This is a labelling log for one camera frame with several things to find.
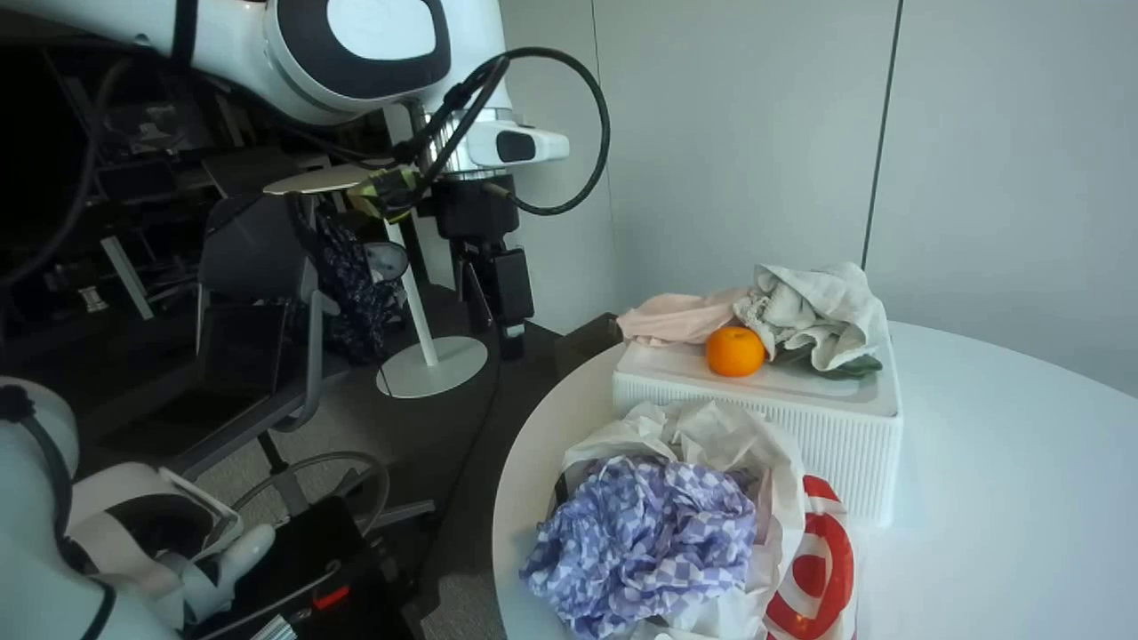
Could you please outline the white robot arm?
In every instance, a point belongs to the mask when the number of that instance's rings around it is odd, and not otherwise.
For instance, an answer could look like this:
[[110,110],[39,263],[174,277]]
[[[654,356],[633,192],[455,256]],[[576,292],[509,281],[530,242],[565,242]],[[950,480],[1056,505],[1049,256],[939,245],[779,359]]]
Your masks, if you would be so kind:
[[299,124],[420,107],[395,146],[420,188],[562,160],[562,132],[512,114],[498,0],[0,0],[4,14],[160,53]]

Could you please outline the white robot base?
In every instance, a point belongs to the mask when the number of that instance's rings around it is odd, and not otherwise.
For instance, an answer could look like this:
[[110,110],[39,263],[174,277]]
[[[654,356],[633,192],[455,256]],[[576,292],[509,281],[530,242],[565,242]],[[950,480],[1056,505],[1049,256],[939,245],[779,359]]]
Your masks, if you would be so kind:
[[185,640],[270,548],[167,466],[82,473],[75,409],[0,380],[0,640]]

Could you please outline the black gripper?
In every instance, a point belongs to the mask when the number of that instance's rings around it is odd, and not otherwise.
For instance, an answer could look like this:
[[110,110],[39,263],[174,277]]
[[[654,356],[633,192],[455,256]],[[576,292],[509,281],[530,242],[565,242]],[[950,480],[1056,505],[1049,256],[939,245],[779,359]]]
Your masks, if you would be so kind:
[[[441,181],[430,192],[430,213],[437,231],[452,242],[501,242],[519,228],[516,181],[473,178],[473,181]],[[498,334],[501,356],[519,359],[526,352],[526,320],[533,316],[530,270],[523,249],[505,249],[494,260],[498,274]],[[477,252],[466,252],[466,306],[477,331],[494,327],[494,313],[484,292]]]

